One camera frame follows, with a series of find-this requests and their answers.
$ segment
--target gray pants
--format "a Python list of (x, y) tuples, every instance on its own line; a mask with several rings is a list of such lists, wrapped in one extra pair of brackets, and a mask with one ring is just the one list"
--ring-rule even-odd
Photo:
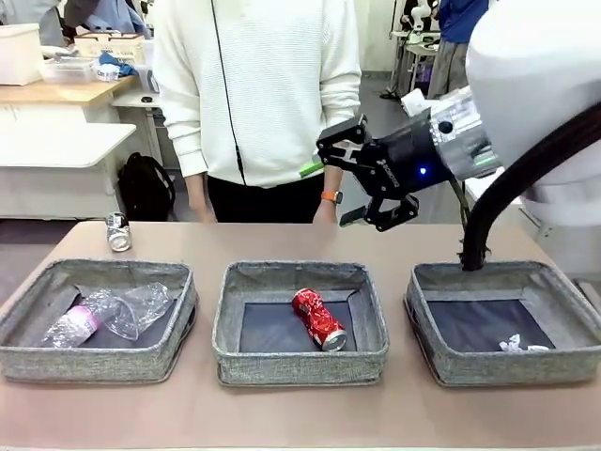
[(428, 99), (439, 99), (449, 92), (468, 85), (467, 53), (468, 44), (453, 44), (444, 40), (440, 42), (432, 69)]

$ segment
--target red soda can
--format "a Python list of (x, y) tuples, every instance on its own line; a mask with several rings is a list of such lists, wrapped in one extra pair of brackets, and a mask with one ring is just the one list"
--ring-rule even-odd
[(292, 308), (322, 350), (336, 352), (345, 346), (347, 331), (325, 307), (319, 293), (302, 289), (292, 298)]

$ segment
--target black pants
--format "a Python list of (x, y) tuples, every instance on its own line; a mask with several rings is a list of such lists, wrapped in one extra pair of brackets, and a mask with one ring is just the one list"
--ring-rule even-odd
[(208, 197), (220, 223), (311, 224), (321, 202), (323, 174), (275, 188), (208, 178)]

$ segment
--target black backpack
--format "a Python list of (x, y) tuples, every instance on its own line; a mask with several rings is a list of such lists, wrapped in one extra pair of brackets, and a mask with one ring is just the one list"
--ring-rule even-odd
[(119, 190), (130, 221), (167, 221), (176, 202), (176, 187), (164, 168), (138, 152), (119, 171)]

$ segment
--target blue object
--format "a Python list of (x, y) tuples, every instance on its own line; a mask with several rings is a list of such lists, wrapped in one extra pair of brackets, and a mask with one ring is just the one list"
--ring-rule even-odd
[(112, 64), (113, 66), (117, 66), (119, 68), (119, 78), (138, 74), (138, 71), (132, 66), (127, 63), (120, 62), (118, 59), (107, 54), (106, 52), (102, 52), (100, 58), (98, 58), (98, 61), (101, 64)]
[(142, 33), (150, 39), (150, 33), (134, 9), (125, 0), (99, 0), (94, 12), (87, 18), (85, 25), (91, 31), (115, 30), (121, 33)]
[(471, 33), (488, 11), (488, 0), (442, 0), (439, 25), (442, 40), (467, 44)]

